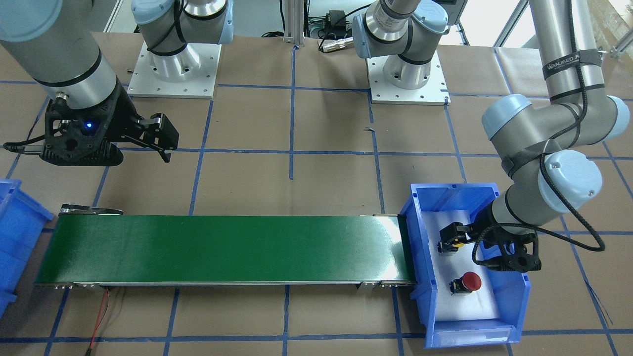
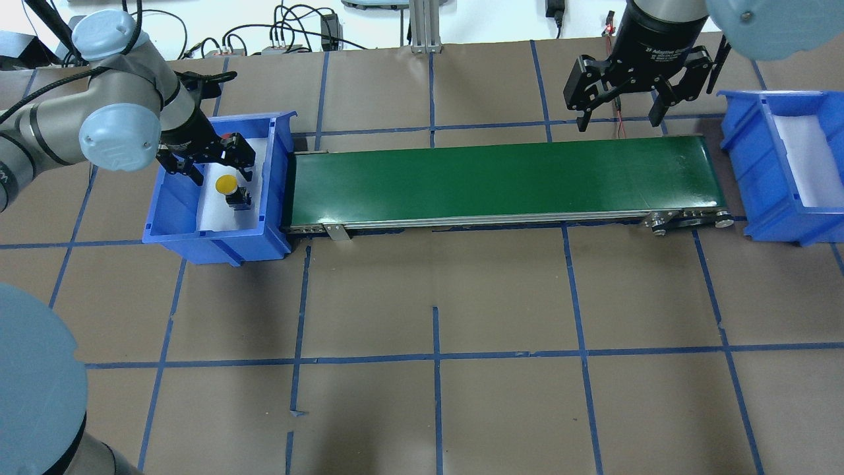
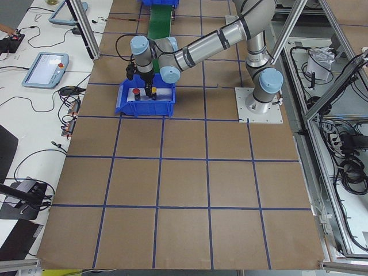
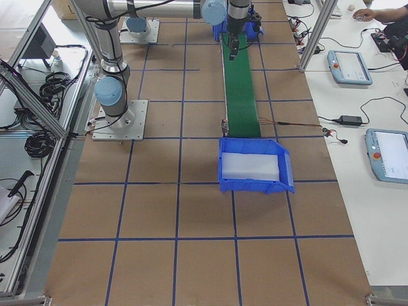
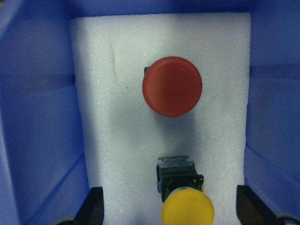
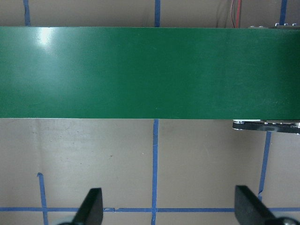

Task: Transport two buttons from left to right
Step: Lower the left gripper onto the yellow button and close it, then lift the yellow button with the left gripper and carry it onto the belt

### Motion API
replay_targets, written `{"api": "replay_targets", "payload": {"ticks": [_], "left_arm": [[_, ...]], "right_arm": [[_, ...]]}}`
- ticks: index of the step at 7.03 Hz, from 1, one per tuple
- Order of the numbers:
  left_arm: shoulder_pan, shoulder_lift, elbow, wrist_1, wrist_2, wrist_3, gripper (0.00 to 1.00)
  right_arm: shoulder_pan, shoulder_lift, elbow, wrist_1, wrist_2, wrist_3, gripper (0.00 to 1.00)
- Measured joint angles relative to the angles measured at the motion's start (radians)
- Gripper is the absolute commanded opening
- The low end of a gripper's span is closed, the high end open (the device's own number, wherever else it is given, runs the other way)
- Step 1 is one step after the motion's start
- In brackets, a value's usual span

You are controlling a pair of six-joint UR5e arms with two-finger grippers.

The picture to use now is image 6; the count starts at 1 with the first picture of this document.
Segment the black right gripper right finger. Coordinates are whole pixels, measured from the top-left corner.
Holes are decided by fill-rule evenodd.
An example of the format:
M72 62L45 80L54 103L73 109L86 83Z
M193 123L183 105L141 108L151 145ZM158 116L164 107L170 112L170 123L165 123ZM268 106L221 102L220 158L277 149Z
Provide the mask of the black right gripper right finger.
M279 224L279 220L247 186L235 186L234 214L240 225Z

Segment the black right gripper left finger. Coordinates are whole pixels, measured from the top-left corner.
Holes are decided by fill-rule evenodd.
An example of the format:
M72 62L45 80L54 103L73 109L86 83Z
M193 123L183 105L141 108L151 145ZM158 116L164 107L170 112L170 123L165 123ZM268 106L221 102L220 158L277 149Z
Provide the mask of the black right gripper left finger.
M79 210L77 211L73 225L101 225L103 222L103 198L101 188L89 190Z

